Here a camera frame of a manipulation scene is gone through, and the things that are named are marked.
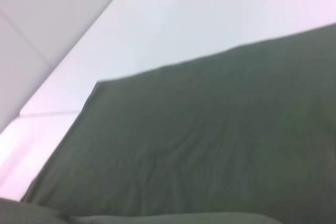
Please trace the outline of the dark green shirt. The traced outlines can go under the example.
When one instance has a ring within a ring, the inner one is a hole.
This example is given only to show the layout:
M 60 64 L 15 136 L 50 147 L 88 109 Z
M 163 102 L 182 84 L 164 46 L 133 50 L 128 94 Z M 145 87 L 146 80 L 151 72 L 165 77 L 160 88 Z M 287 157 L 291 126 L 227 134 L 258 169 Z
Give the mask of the dark green shirt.
M 0 224 L 336 224 L 336 24 L 98 82 Z

